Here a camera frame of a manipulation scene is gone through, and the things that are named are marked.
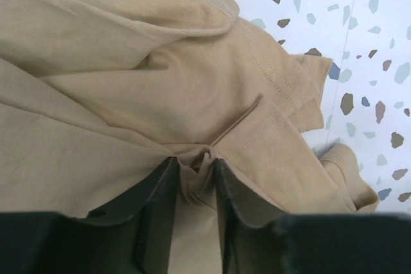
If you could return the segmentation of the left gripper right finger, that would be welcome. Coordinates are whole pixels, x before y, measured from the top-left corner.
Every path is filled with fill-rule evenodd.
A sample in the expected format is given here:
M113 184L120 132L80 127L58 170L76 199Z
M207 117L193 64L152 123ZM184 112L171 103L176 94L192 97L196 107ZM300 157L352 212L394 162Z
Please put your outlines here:
M224 273L409 273L408 214L286 214L215 160Z

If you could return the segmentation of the beige t shirt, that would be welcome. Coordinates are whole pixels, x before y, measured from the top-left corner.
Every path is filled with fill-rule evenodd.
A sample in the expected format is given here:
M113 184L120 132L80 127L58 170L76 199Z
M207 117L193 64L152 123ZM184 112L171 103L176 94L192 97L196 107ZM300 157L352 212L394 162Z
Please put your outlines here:
M1 210L84 217L175 156L170 273L220 273L211 165L277 213L371 213L353 151L317 158L332 61L233 0L1 0Z

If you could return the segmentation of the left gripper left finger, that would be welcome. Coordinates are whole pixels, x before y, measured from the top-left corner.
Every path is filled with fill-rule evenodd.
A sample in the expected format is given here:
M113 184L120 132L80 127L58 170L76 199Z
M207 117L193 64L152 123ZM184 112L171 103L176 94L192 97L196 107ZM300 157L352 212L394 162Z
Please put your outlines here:
M85 218L1 214L2 273L166 273L179 164L167 158Z

